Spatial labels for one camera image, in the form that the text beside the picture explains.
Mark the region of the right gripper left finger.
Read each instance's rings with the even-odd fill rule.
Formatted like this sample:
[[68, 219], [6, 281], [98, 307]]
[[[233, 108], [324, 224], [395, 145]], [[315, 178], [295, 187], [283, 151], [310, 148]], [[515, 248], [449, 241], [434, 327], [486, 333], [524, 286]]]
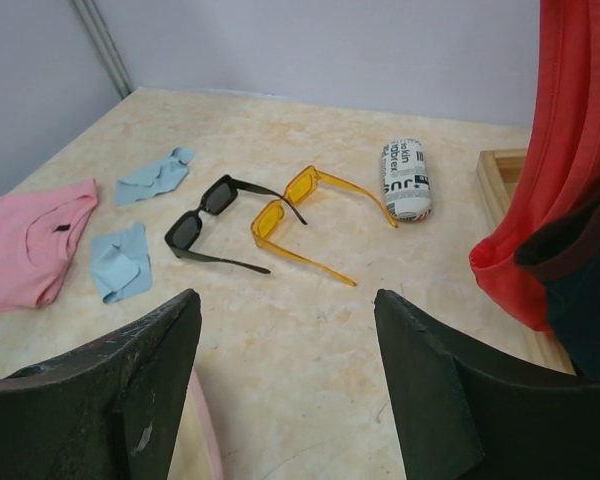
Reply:
[[201, 332], [186, 289], [0, 379], [0, 479], [165, 479]]

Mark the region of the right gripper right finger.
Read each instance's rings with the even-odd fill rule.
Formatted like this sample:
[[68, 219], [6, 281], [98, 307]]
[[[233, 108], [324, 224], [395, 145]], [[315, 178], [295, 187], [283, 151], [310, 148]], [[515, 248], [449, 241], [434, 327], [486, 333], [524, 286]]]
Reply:
[[378, 290], [409, 479], [600, 479], [600, 382], [521, 360]]

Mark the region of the pink glasses case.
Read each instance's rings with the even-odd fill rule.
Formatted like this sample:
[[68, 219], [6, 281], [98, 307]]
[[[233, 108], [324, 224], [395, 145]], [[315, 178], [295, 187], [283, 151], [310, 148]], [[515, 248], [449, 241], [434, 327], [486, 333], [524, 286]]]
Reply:
[[224, 478], [215, 429], [195, 369], [187, 387], [168, 478]]

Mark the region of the light blue cleaning cloth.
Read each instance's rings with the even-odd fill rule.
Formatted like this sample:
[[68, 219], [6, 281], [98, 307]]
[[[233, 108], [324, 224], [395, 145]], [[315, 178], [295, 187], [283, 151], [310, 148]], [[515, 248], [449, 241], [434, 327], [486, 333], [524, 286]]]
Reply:
[[152, 287], [152, 271], [141, 222], [91, 240], [89, 270], [104, 304], [142, 294]]

